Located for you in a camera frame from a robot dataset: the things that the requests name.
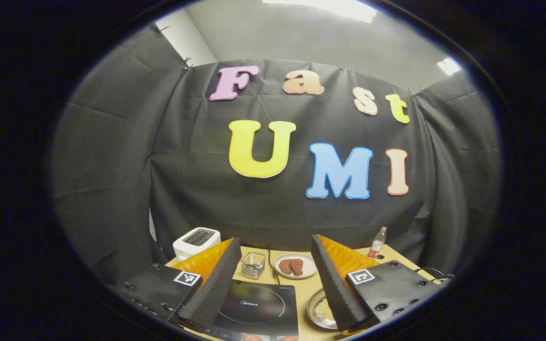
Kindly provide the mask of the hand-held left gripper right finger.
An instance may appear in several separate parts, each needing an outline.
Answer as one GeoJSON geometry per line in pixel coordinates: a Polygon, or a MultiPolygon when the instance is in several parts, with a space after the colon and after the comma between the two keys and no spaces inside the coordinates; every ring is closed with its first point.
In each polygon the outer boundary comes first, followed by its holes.
{"type": "Polygon", "coordinates": [[[359,332],[394,319],[444,288],[398,260],[379,263],[322,235],[310,253],[329,308],[341,332],[359,332]]]}

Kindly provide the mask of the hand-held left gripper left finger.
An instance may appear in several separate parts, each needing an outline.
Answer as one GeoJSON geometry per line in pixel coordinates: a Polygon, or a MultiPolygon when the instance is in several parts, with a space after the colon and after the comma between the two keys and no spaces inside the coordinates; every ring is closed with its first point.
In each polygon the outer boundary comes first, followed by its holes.
{"type": "Polygon", "coordinates": [[[241,256],[240,240],[230,238],[172,266],[154,263],[112,291],[154,319],[203,332],[214,324],[241,256]]]}

